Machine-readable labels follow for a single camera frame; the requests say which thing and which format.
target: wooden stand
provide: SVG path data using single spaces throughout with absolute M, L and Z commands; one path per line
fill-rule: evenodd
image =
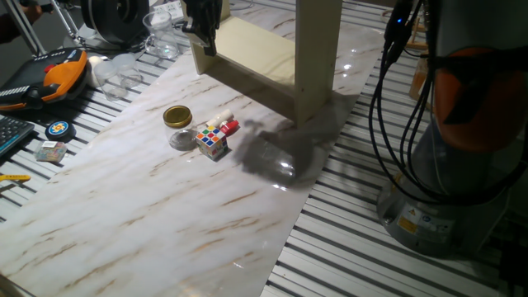
M 426 31 L 426 28 L 423 25 L 420 25 L 420 17 L 418 17 L 415 20 L 414 25 L 412 26 L 411 41 L 409 41 L 407 43 L 407 45 L 405 45 L 405 47 L 407 47 L 409 49 L 415 49 L 415 50 L 427 50 L 427 43 L 425 43 L 425 42 L 416 42 L 415 41 L 416 34 L 418 32 L 425 32 L 425 31 Z
M 186 6 L 181 1 L 186 17 Z M 230 15 L 223 0 L 216 32 L 217 56 L 209 57 L 192 44 L 198 74 L 221 59 L 256 74 L 265 84 L 291 96 L 294 120 L 301 126 L 332 95 L 341 0 L 297 0 L 295 43 Z

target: glass jar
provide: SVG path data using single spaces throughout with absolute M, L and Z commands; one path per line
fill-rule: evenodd
M 163 121 L 171 147 L 179 151 L 189 151 L 196 147 L 196 126 L 188 107 L 169 107 L 163 112 Z

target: warning label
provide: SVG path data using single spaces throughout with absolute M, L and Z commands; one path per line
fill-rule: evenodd
M 402 214 L 398 219 L 398 226 L 404 230 L 415 234 L 418 227 L 418 221 L 422 217 L 422 212 L 409 204 L 405 204 Z
M 453 229 L 453 219 L 441 219 L 405 204 L 398 218 L 398 226 L 419 238 L 434 243 L 445 243 Z

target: gold jar lid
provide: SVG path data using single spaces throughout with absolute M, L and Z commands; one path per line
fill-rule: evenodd
M 185 106 L 169 107 L 163 112 L 163 121 L 165 125 L 171 128 L 183 128 L 191 123 L 191 110 Z

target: round badge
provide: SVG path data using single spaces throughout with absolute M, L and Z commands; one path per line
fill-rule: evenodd
M 48 126 L 46 137 L 51 141 L 68 142 L 75 137 L 75 128 L 72 124 L 64 120 L 59 120 Z
M 51 124 L 48 128 L 48 131 L 52 135 L 61 135 L 62 133 L 66 132 L 68 129 L 68 123 L 65 121 L 58 121 Z

